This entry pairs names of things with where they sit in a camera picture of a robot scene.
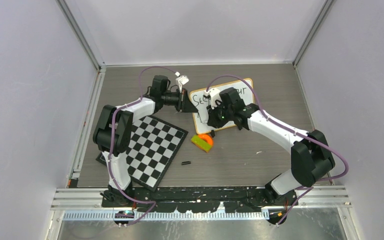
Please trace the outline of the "yellow framed whiteboard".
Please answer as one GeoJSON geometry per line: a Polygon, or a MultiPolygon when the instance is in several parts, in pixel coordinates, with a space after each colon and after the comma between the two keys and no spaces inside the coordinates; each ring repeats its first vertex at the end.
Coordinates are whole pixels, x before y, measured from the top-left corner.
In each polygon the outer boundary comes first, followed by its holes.
{"type": "MultiPolygon", "coordinates": [[[[254,95],[250,90],[250,88],[240,80],[214,85],[214,86],[211,86],[210,89],[216,88],[220,91],[223,91],[230,87],[234,88],[238,92],[240,98],[244,100],[244,103],[246,105],[255,102],[254,95]]],[[[206,90],[205,88],[201,88],[201,89],[193,90],[189,94],[189,99],[191,100],[193,105],[198,109],[198,113],[193,113],[193,120],[194,120],[196,133],[199,135],[207,134],[207,133],[210,133],[212,130],[219,131],[219,130],[227,129],[230,127],[234,127],[235,125],[233,121],[229,121],[223,127],[220,127],[220,128],[214,128],[207,125],[207,121],[209,119],[207,106],[209,105],[209,102],[208,102],[208,99],[204,98],[205,90],[206,90]]]]}

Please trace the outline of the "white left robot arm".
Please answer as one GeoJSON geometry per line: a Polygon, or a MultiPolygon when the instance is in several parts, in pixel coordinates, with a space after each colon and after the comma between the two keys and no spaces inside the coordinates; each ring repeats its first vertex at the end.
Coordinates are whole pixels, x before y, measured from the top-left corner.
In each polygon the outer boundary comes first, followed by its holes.
{"type": "Polygon", "coordinates": [[[114,200],[121,207],[128,207],[134,199],[133,193],[127,190],[131,185],[131,177],[128,174],[126,153],[134,122],[157,113],[163,106],[173,106],[177,112],[182,113],[198,112],[184,87],[189,78],[178,75],[175,79],[176,91],[169,90],[169,82],[166,76],[155,75],[147,94],[124,105],[105,105],[100,112],[92,140],[105,158],[109,175],[108,188],[117,190],[114,200]]]}

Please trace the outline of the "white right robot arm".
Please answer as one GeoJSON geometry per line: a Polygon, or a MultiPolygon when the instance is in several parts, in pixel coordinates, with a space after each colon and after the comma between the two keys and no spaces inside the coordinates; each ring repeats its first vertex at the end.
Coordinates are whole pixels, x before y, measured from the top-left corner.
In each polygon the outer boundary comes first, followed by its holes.
{"type": "Polygon", "coordinates": [[[290,169],[264,186],[264,197],[271,205],[279,205],[288,192],[298,187],[312,187],[335,167],[321,131],[294,128],[270,116],[255,103],[245,104],[233,87],[222,91],[211,88],[205,90],[203,96],[209,100],[207,125],[219,129],[233,122],[239,130],[261,134],[290,154],[290,169]]]}

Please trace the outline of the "metal whiteboard stand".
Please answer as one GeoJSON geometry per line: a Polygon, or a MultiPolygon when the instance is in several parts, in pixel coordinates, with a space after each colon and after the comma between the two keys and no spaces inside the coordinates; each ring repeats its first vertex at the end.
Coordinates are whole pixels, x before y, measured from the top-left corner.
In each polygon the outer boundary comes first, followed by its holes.
{"type": "Polygon", "coordinates": [[[242,130],[242,129],[243,129],[243,126],[242,126],[241,124],[240,124],[240,125],[237,125],[237,124],[235,124],[234,122],[230,121],[230,122],[228,122],[227,124],[225,124],[225,125],[222,126],[222,127],[212,129],[212,130],[209,132],[209,135],[210,135],[211,137],[215,137],[217,131],[221,131],[221,130],[225,130],[225,129],[233,128],[233,127],[236,127],[236,128],[239,129],[239,130],[242,130]]]}

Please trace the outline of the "green orange toy block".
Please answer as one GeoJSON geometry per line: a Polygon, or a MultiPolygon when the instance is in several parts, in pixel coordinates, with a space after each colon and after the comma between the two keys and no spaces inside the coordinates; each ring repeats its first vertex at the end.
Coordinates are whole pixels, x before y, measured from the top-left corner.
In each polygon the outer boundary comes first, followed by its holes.
{"type": "Polygon", "coordinates": [[[196,134],[190,140],[196,147],[208,153],[214,146],[213,138],[208,134],[196,134]]]}

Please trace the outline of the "black white chessboard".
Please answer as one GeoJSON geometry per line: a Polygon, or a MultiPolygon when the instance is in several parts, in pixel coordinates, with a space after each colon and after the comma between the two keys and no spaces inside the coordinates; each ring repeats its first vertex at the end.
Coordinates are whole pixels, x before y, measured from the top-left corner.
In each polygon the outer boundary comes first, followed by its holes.
{"type": "Polygon", "coordinates": [[[187,135],[187,130],[153,115],[135,121],[126,151],[110,158],[109,184],[126,190],[136,182],[156,191],[187,135]]]}

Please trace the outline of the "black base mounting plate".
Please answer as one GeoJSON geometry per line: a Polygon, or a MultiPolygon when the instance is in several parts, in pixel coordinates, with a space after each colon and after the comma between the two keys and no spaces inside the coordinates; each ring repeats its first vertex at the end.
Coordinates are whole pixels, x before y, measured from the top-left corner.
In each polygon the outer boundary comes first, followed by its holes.
{"type": "Polygon", "coordinates": [[[256,186],[159,187],[156,191],[134,187],[127,193],[130,199],[109,187],[101,192],[102,207],[125,207],[140,213],[148,209],[156,213],[214,213],[223,207],[226,213],[253,213],[266,206],[279,206],[286,210],[297,198],[293,190],[284,196],[269,198],[264,188],[256,186]]]}

